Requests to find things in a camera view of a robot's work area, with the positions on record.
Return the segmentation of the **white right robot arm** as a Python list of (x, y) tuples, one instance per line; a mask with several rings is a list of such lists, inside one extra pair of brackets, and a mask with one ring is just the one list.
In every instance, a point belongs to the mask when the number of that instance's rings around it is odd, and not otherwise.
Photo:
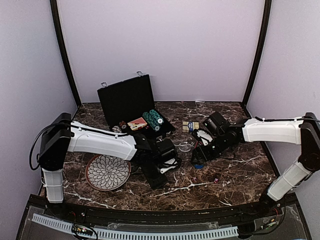
[(208, 136), (198, 130), (194, 137), (202, 144), (192, 151), (191, 164), (201, 166), (219, 158), (222, 153), (239, 143), (280, 142), (301, 146), (301, 154), (261, 195), (255, 213), (266, 217), (275, 203), (320, 169), (320, 121), (312, 112), (287, 119), (242, 118), (230, 123), (215, 111), (203, 122)]

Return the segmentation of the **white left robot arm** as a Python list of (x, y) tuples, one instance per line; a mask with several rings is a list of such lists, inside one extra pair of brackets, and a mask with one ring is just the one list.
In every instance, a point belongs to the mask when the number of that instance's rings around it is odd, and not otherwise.
[(141, 169), (153, 190), (168, 182), (166, 172), (181, 165), (170, 139), (157, 141), (138, 132), (90, 127), (72, 120), (67, 112), (37, 134), (29, 152), (30, 162), (38, 141), (37, 165), (29, 167), (33, 171), (41, 169), (46, 198), (60, 218), (67, 218), (71, 213), (70, 206), (64, 202), (63, 168), (67, 153), (95, 154), (86, 167), (86, 179), (94, 189), (103, 192), (122, 186), (131, 174), (132, 165)]

